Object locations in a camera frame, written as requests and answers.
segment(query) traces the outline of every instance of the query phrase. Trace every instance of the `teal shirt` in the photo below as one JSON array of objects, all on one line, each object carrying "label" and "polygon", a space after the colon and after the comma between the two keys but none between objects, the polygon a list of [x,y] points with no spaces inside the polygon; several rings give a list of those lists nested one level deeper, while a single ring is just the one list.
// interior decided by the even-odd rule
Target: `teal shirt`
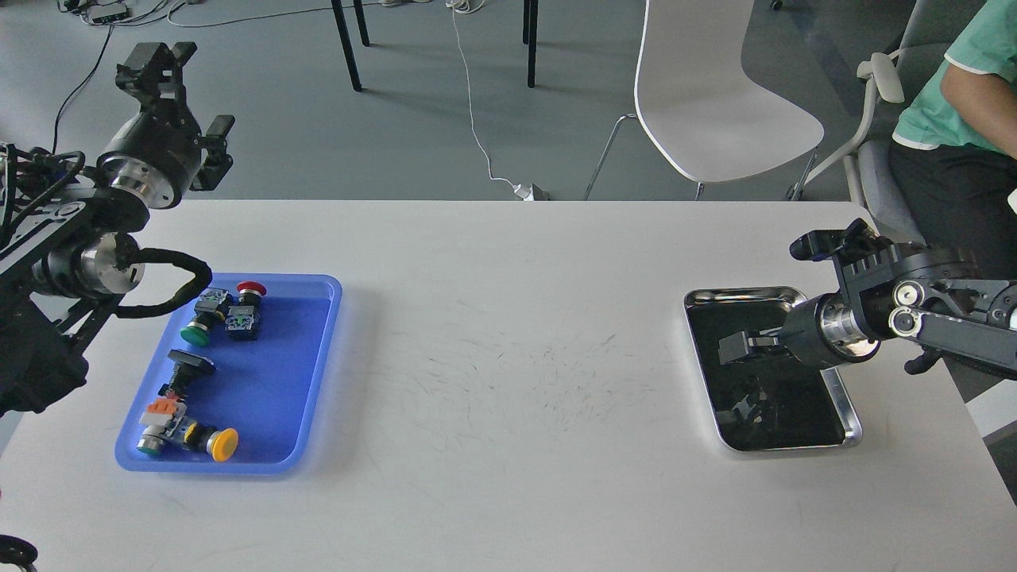
[{"label": "teal shirt", "polygon": [[995,73],[1013,89],[1017,78],[1017,0],[985,2],[947,50],[936,74],[901,113],[893,133],[895,141],[914,149],[974,145],[1003,153],[965,123],[940,93],[949,64],[972,73]]}]

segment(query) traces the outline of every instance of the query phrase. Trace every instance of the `black cable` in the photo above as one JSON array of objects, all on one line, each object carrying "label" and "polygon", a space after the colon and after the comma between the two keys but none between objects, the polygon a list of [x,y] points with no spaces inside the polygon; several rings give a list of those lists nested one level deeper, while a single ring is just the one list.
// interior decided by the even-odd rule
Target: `black cable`
[{"label": "black cable", "polygon": [[7,144],[6,146],[6,172],[4,176],[6,180],[3,185],[3,194],[0,198],[3,199],[3,219],[0,220],[0,239],[2,239],[7,234],[7,229],[10,228],[10,221],[14,217],[14,202],[17,195],[17,150],[14,148],[13,144]]},{"label": "black cable", "polygon": [[113,312],[117,318],[133,320],[138,318],[155,318],[170,313],[196,298],[208,287],[208,284],[212,284],[212,269],[208,268],[208,265],[190,254],[177,252],[176,250],[142,248],[128,261],[128,264],[135,263],[170,264],[193,274],[194,278],[181,286],[173,294],[173,297],[161,304],[149,306],[117,306],[117,309]]},{"label": "black cable", "polygon": [[21,570],[35,570],[33,563],[39,558],[39,551],[16,536],[0,534],[0,563],[13,564]]},{"label": "black cable", "polygon": [[148,25],[149,23],[156,23],[157,21],[166,19],[167,17],[169,17],[169,14],[163,14],[163,15],[159,16],[158,18],[153,18],[153,19],[147,20],[147,21],[139,21],[137,23],[121,23],[121,22],[117,22],[117,23],[110,23],[110,24],[88,24],[88,25],[111,25],[111,26],[116,26],[116,27],[139,27],[139,26],[142,26],[142,25]]},{"label": "black cable", "polygon": [[99,69],[99,64],[103,61],[103,56],[106,55],[106,47],[110,45],[110,37],[112,36],[113,26],[111,25],[110,30],[106,33],[106,41],[103,42],[103,49],[99,51],[99,57],[96,58],[96,65],[92,66],[92,71],[88,72],[88,75],[85,75],[84,79],[77,84],[77,88],[74,88],[74,91],[68,94],[64,102],[60,104],[60,110],[57,111],[57,118],[53,121],[53,148],[50,150],[53,153],[57,152],[57,136],[60,132],[60,117],[63,115],[64,108],[67,107],[67,104],[81,90],[81,88],[84,88],[85,83],[92,79],[92,76],[96,74],[96,70]]},{"label": "black cable", "polygon": [[[374,6],[374,5],[379,5],[379,4],[381,4],[381,2],[367,2],[367,3],[364,4],[364,6]],[[168,14],[164,15],[163,17],[166,18],[166,21],[170,22],[171,24],[173,24],[173,25],[175,25],[177,27],[216,27],[216,26],[219,26],[219,25],[227,25],[227,24],[230,24],[230,23],[238,23],[238,22],[242,22],[242,21],[252,21],[252,20],[260,20],[260,19],[267,19],[267,18],[277,18],[277,17],[280,17],[280,16],[292,16],[292,15],[295,15],[295,14],[306,14],[306,13],[309,13],[309,12],[322,12],[322,11],[333,10],[334,9],[331,6],[324,7],[324,8],[306,8],[306,9],[303,9],[303,10],[293,10],[293,11],[290,11],[290,12],[278,12],[278,13],[275,13],[275,14],[265,14],[265,15],[261,15],[261,16],[247,16],[247,17],[243,17],[243,18],[236,18],[236,19],[226,20],[226,21],[218,21],[218,22],[214,22],[214,23],[178,23],[178,22],[173,21],[172,17],[170,17],[170,16],[172,16],[173,14],[175,14],[177,12],[177,10],[179,10],[180,8],[183,8],[184,6],[187,6],[187,5],[188,4],[186,2],[184,2],[183,0],[181,0],[179,4],[177,4],[176,6],[173,6],[173,8],[170,10],[170,12]],[[350,8],[353,8],[353,6],[352,5],[350,5],[350,6],[343,6],[343,9],[345,9],[345,10],[348,10]]]},{"label": "black cable", "polygon": [[[170,0],[160,0],[156,4],[155,8],[148,10],[147,12],[141,14],[140,16],[134,16],[134,17],[130,17],[130,18],[127,18],[125,20],[122,20],[122,22],[123,23],[138,22],[138,21],[143,20],[144,18],[151,16],[152,14],[155,14],[156,12],[162,10],[163,8],[165,8],[165,7],[169,6],[169,5],[170,5]],[[112,25],[122,25],[122,23],[121,22],[114,22]]]},{"label": "black cable", "polygon": [[[59,180],[57,180],[57,182],[50,185],[50,187],[43,191],[42,194],[34,198],[32,203],[28,203],[28,205],[20,213],[18,213],[16,217],[14,217],[10,224],[5,225],[4,228],[0,229],[0,248],[4,248],[7,244],[10,244],[10,239],[14,236],[14,231],[17,229],[18,225],[24,222],[24,219],[31,215],[33,211],[42,207],[46,203],[49,203],[57,191],[67,186],[67,183],[69,183],[74,177],[77,176],[78,173],[81,172],[81,169],[84,167],[84,154],[80,151],[73,151],[71,153],[53,156],[54,159],[67,159],[71,157],[76,159],[74,166],[68,169],[67,172],[64,173]],[[13,190],[14,189],[8,189],[9,194],[7,198],[10,198],[11,203],[13,203],[14,197],[12,192]]]},{"label": "black cable", "polygon": [[88,0],[85,0],[83,2],[80,1],[75,2],[73,4],[73,7],[67,5],[69,3],[68,1],[61,2],[60,0],[56,0],[56,3],[57,3],[57,11],[60,12],[61,14],[75,14],[75,15],[80,14],[81,12],[87,10],[94,5],[102,5],[102,6],[106,5],[106,4],[92,4],[92,2]]}]

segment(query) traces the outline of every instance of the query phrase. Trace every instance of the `blue tray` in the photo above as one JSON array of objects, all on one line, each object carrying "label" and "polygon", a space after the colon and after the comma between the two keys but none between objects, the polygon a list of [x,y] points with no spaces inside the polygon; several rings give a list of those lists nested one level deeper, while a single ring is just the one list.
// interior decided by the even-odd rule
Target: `blue tray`
[{"label": "blue tray", "polygon": [[[117,437],[115,455],[123,468],[276,474],[300,459],[343,287],[331,276],[285,274],[217,274],[212,287],[236,295],[237,283],[245,280],[260,282],[267,289],[261,301],[259,338],[236,341],[220,325],[213,330],[207,347],[192,346],[179,332],[194,317],[193,304],[174,311]],[[174,363],[167,357],[171,349],[202,355],[216,364],[215,374],[195,380],[188,388],[187,414],[204,424],[237,430],[239,445],[225,462],[171,444],[158,457],[135,448],[144,431],[138,423],[141,413],[173,374]]]}]

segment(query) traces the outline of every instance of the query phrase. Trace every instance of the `black pants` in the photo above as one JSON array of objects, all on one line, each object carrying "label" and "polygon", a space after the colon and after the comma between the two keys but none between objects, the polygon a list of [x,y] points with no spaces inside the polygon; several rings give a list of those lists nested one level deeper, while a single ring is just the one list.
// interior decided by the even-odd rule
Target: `black pants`
[{"label": "black pants", "polygon": [[1017,161],[972,146],[890,145],[890,171],[931,245],[974,252],[982,278],[1017,280]]}]

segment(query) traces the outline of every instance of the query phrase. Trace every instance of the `table leg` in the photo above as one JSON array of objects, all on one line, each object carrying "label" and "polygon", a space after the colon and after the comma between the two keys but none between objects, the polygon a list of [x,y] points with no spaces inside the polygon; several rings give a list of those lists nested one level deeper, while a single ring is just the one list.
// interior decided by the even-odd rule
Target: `table leg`
[{"label": "table leg", "polygon": [[363,44],[365,48],[370,48],[371,41],[367,38],[367,22],[364,21],[363,0],[353,0],[353,11],[357,14],[357,26],[360,28],[360,43]]},{"label": "table leg", "polygon": [[343,4],[340,0],[332,0],[332,11],[336,15],[336,27],[339,28],[339,40],[343,43],[343,55],[346,56],[346,67],[350,70],[350,81],[353,91],[360,92],[360,73],[357,72],[357,60],[353,59],[353,45],[350,43],[350,31],[346,28],[346,16],[343,15]]},{"label": "table leg", "polygon": [[530,43],[530,0],[523,0],[523,44]]},{"label": "table leg", "polygon": [[533,88],[535,84],[536,77],[536,67],[537,67],[537,1],[529,0],[530,5],[530,25],[527,26],[527,32],[530,33],[528,38],[530,46],[530,58],[528,62],[528,70],[526,77],[526,85],[528,88]]}]

